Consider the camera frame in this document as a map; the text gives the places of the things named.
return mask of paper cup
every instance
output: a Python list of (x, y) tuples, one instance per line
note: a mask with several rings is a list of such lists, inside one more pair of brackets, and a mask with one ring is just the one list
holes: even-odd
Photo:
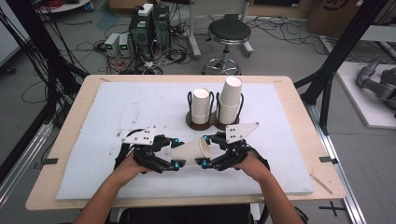
[(218, 109), (217, 118), (222, 124), (231, 124), (235, 121), (238, 114), (239, 105), (227, 106), (221, 101), (219, 102), (220, 109)]
[(191, 115), (191, 120), (196, 124), (205, 124), (209, 121), (209, 114), (207, 114), (206, 116)]
[(194, 165), (196, 164), (195, 159), (210, 158), (210, 149), (205, 139), (200, 137), (173, 148), (171, 155), (173, 160), (185, 160), (186, 165)]
[(239, 77), (227, 77), (219, 100), (227, 106), (239, 105), (241, 101), (242, 80)]
[(210, 110), (210, 92), (205, 88), (195, 89), (192, 94), (191, 114), (196, 117), (204, 117)]

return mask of black stool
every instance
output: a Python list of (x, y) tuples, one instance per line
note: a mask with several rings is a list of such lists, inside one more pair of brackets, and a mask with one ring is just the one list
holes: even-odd
[(210, 23), (208, 34), (212, 40), (225, 44), (225, 49), (220, 59), (212, 59), (207, 63), (201, 74), (206, 75), (206, 69), (218, 71), (218, 75), (229, 75), (234, 71), (235, 75), (241, 75), (238, 64), (228, 58), (230, 45), (243, 45), (250, 38), (250, 28), (240, 20), (221, 19)]

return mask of wooden table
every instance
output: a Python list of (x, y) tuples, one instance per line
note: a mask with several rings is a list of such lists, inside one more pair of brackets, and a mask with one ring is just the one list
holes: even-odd
[[(245, 76), (244, 83), (274, 84), (287, 119), (294, 134), (308, 173), (314, 185), (314, 193), (308, 195), (288, 195), (290, 200), (342, 199), (346, 191), (331, 162), (321, 162), (327, 157), (324, 146), (309, 118), (300, 96), (288, 77)], [(51, 210), (82, 208), (87, 200), (56, 200), (64, 169), (82, 124), (91, 108), (96, 92), (103, 82), (212, 82), (223, 83), (222, 76), (109, 76), (91, 75), (87, 77), (78, 93), (76, 101), (67, 116), (58, 138), (49, 154), (50, 158), (59, 158), (56, 164), (45, 165), (26, 202), (29, 210)], [(116, 200), (114, 207), (166, 206), (194, 204), (226, 203), (262, 203), (263, 197), (197, 197), (197, 198), (154, 198)]]

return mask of chair base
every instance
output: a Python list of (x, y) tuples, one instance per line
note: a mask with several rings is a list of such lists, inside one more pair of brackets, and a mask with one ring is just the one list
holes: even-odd
[(207, 75), (208, 71), (210, 75), (241, 75), (241, 69), (239, 65), (231, 59), (227, 59), (226, 61), (222, 59), (210, 60), (209, 63), (204, 66), (201, 74)]

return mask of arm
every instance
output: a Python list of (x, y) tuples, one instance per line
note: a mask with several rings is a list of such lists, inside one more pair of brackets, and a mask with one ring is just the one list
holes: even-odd
[(111, 173), (96, 193), (82, 209), (74, 223), (105, 223), (108, 212), (116, 200), (120, 188), (134, 179), (139, 173), (148, 172), (149, 169), (139, 166), (134, 161), (131, 153), (123, 162)]
[(247, 175), (259, 183), (273, 223), (303, 224), (303, 221), (294, 210), (293, 205), (274, 176), (253, 154), (248, 153), (244, 161), (235, 165), (235, 168), (242, 169)]

